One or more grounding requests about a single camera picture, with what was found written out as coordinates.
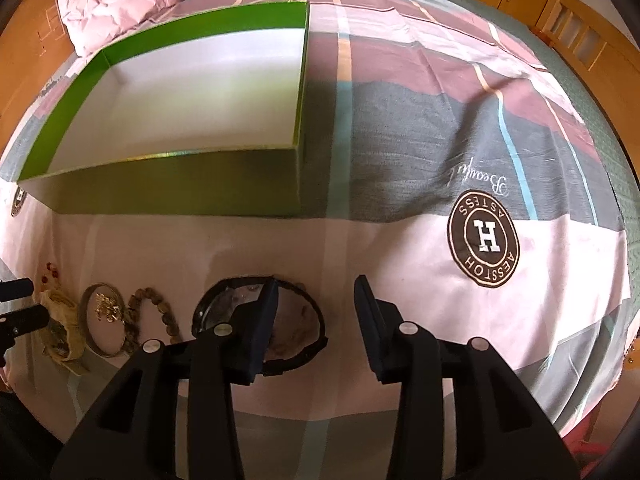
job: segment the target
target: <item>round logo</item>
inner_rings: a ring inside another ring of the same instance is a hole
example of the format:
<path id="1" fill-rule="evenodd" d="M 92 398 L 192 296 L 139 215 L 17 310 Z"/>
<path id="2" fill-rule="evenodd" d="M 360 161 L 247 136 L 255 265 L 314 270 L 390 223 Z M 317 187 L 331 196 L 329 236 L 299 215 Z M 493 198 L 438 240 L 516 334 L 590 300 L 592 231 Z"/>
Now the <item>round logo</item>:
<path id="1" fill-rule="evenodd" d="M 447 238 L 453 259 L 478 285 L 495 288 L 513 275 L 520 243 L 502 204 L 484 191 L 461 194 L 451 210 Z"/>

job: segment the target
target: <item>wooden headboard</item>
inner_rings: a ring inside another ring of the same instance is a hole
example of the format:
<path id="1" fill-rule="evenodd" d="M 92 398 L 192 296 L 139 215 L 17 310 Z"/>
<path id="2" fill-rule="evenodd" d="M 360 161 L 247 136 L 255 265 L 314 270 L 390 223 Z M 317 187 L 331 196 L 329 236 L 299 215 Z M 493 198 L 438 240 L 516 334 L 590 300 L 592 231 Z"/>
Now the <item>wooden headboard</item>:
<path id="1" fill-rule="evenodd" d="M 556 0 L 539 25 L 599 102 L 640 173 L 640 50 L 580 0 Z"/>

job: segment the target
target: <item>metal screw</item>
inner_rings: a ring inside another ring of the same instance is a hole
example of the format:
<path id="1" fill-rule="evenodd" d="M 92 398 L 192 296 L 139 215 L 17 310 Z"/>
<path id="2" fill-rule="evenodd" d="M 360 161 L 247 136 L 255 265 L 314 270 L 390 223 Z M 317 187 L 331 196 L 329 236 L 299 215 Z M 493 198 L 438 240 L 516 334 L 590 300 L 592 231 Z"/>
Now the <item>metal screw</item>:
<path id="1" fill-rule="evenodd" d="M 484 352 L 489 349 L 489 342 L 484 337 L 475 337 L 471 340 L 471 346 L 476 350 Z"/>
<path id="2" fill-rule="evenodd" d="M 404 335 L 413 335 L 418 332 L 418 326 L 411 321 L 405 321 L 400 324 L 398 330 L 400 330 Z"/>
<path id="3" fill-rule="evenodd" d="M 231 325 L 229 325 L 229 323 L 220 323 L 215 327 L 213 327 L 213 333 L 218 337 L 225 337 L 225 336 L 231 335 L 233 331 L 234 331 L 234 328 Z"/>
<path id="4" fill-rule="evenodd" d="M 162 346 L 162 344 L 158 341 L 158 339 L 150 339 L 149 341 L 146 341 L 142 345 L 142 349 L 146 353 L 152 354 L 153 352 L 157 352 L 160 349 L 161 346 Z"/>

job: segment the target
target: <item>open box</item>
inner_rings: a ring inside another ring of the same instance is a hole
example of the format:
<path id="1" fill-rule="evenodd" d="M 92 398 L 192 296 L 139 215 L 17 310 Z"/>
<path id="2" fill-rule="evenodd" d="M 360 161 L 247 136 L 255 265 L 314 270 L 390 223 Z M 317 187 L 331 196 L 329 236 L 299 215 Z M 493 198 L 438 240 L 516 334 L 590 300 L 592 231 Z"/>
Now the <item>open box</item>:
<path id="1" fill-rule="evenodd" d="M 53 210 L 274 216 L 300 208 L 308 3 L 212 10 L 102 49 L 18 184 Z"/>

